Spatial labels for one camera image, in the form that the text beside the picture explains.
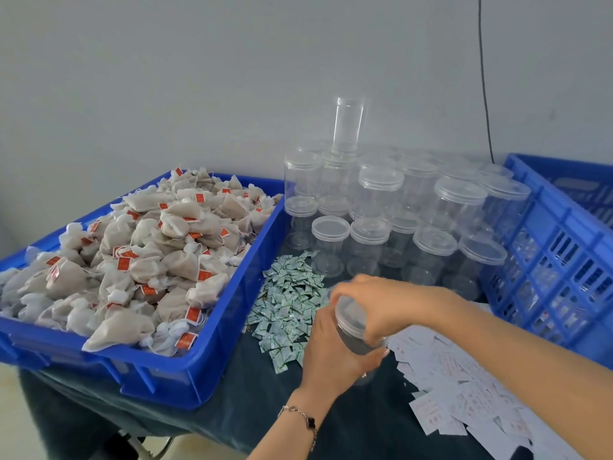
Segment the blue plastic tray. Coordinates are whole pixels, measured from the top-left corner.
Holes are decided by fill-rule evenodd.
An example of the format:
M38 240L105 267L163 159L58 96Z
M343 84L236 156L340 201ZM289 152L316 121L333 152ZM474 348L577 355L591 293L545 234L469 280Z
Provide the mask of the blue plastic tray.
M511 154L532 200L483 271L499 317L613 369L613 166Z
M227 174L216 175L225 180L230 178ZM141 188L157 184L162 177L168 178L170 173ZM252 183L261 187L270 196L283 192L283 181L238 178L244 185ZM110 211L107 205L77 221L85 226ZM80 350L85 338L77 334L0 318L0 361L32 370L59 365L84 375L114 380L121 394L182 409L199 407L219 382L262 285L262 271L272 265L289 229L289 221L281 200L221 294L194 346L183 357L168 358L126 345L115 345L95 354L85 353ZM45 251L56 250L57 238L64 231L65 228L58 229L33 246ZM23 267L24 254L25 250L21 250L0 261L0 271Z

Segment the floor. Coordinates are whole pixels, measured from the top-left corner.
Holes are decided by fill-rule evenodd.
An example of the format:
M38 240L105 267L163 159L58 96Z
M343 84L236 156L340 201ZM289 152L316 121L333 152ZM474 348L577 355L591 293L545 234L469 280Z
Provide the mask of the floor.
M166 439L147 438L145 448L155 455ZM19 388L17 372L4 364L0 364L0 446L4 460L45 459L45 452ZM233 449L189 434L175 439L164 460L243 460L245 457Z

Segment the left hand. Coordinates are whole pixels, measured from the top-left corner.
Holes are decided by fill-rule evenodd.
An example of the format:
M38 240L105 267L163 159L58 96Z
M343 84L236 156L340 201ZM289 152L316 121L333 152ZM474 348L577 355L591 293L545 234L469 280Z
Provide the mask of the left hand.
M301 389L332 403L364 373L379 367L386 348L356 355L341 340L335 306L319 309L305 348Z

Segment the cord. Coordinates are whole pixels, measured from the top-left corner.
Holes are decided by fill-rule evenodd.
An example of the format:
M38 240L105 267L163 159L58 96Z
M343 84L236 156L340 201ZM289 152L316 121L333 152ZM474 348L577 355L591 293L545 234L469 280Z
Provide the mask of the cord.
M483 72L483 41L481 34L481 0L479 0L479 59L481 61L481 89L483 90L483 106L486 109L487 143L490 146L490 159L494 163L494 152L492 151L492 134L490 133L490 113L487 109L486 76Z

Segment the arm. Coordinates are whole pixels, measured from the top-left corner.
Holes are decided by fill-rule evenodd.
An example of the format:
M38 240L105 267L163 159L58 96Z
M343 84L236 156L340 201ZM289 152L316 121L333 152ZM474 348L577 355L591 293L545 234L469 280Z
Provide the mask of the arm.
M345 347L336 326L334 306L318 310L305 348L302 383L286 403L288 407L294 406L308 417L315 418L317 429L336 398L362 374L377 368L389 352L379 348L368 355L356 355ZM313 433L307 428L304 417L286 410L248 460L303 460L311 451L312 444Z
M480 310L443 288L356 277L338 285L366 311L365 338L409 325L453 340L587 459L613 452L613 372Z

